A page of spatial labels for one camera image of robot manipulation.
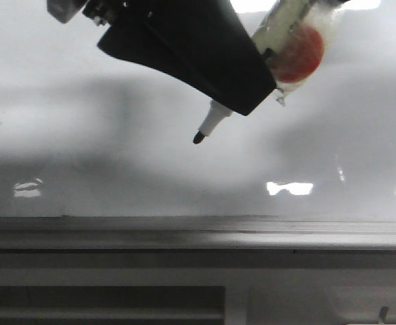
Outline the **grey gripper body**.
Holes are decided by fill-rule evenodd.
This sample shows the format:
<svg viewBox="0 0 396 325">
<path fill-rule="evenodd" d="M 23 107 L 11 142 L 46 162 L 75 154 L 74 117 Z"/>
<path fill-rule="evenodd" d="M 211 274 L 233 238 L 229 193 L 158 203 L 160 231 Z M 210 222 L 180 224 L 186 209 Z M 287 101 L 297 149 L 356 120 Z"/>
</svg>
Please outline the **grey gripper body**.
<svg viewBox="0 0 396 325">
<path fill-rule="evenodd" d="M 95 24 L 111 24 L 123 9 L 123 1 L 46 0 L 47 12 L 67 24 L 79 12 Z"/>
</svg>

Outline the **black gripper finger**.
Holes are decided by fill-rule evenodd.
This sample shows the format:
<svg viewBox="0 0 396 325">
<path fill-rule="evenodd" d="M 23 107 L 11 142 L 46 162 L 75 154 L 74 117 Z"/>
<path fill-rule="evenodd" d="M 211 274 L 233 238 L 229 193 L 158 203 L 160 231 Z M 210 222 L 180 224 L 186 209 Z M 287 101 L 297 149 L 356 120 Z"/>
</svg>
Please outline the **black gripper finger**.
<svg viewBox="0 0 396 325">
<path fill-rule="evenodd" d="M 276 81 L 229 1 L 129 1 L 97 46 L 249 115 Z"/>
</svg>

